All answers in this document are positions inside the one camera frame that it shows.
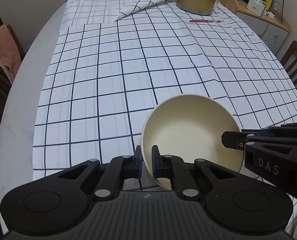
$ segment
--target red pen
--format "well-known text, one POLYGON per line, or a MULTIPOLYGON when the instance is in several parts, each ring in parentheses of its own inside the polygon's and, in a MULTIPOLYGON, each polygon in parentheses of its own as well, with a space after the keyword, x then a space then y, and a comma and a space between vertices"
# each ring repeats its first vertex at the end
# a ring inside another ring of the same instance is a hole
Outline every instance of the red pen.
POLYGON ((192 19, 190 20, 191 23, 220 23, 219 20, 199 20, 199 19, 192 19))

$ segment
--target tissue box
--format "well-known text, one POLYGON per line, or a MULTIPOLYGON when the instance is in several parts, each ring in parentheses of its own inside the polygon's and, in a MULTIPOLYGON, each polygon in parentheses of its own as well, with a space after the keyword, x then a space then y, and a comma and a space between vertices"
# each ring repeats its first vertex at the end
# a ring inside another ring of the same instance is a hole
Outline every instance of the tissue box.
POLYGON ((249 9, 256 15, 261 16, 265 9, 265 5, 259 2, 258 0, 249 0, 249 3, 247 4, 247 9, 249 9))

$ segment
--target cabinet door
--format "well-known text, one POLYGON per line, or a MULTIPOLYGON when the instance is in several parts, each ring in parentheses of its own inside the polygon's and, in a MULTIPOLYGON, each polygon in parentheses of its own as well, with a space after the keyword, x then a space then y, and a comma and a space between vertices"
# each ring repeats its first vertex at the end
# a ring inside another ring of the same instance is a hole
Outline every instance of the cabinet door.
POLYGON ((259 37, 262 37, 263 33, 266 30, 266 27, 269 25, 268 22, 260 20, 256 17, 249 16, 244 13, 238 12, 236 14, 243 22, 245 22, 249 27, 254 31, 259 37))
POLYGON ((266 46, 270 49, 270 51, 273 52, 274 55, 276 55, 276 53, 278 52, 279 48, 281 47, 280 44, 276 44, 273 42, 269 42, 269 41, 263 41, 266 46))
POLYGON ((288 32, 270 24, 270 26, 267 28, 266 32, 264 33, 262 40, 273 42, 276 44, 282 44, 284 39, 286 38, 288 32))

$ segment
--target bowl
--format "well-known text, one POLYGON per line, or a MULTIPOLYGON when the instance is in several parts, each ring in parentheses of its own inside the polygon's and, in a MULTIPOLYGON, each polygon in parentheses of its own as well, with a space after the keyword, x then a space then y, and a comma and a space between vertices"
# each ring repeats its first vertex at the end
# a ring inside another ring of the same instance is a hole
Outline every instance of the bowl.
MULTIPOLYGON (((234 117, 213 99, 193 94, 169 98, 157 105, 144 123, 141 151, 145 166, 152 176, 151 148, 157 145, 161 155, 176 155, 188 163, 203 158, 239 172, 244 153, 223 146, 225 131, 241 130, 234 117)), ((156 181, 171 190, 169 179, 156 181)))

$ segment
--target ribbed black surface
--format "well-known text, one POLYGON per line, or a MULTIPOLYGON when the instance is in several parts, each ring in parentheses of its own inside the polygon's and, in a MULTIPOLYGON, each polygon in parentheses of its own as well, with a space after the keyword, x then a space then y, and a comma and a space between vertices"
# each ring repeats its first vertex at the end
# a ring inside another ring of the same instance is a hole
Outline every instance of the ribbed black surface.
POLYGON ((94 205, 77 226, 53 236, 10 232, 4 240, 290 240, 284 232, 244 236, 211 221, 197 202, 179 199, 174 192, 121 192, 94 205))

